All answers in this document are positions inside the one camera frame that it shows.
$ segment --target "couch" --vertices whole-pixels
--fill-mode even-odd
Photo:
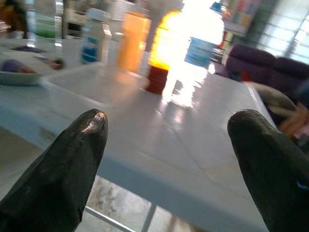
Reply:
[[[214,73],[231,78],[240,71],[248,73],[253,82],[281,91],[294,103],[295,90],[309,78],[309,65],[237,44],[225,53],[222,64],[214,64]]]

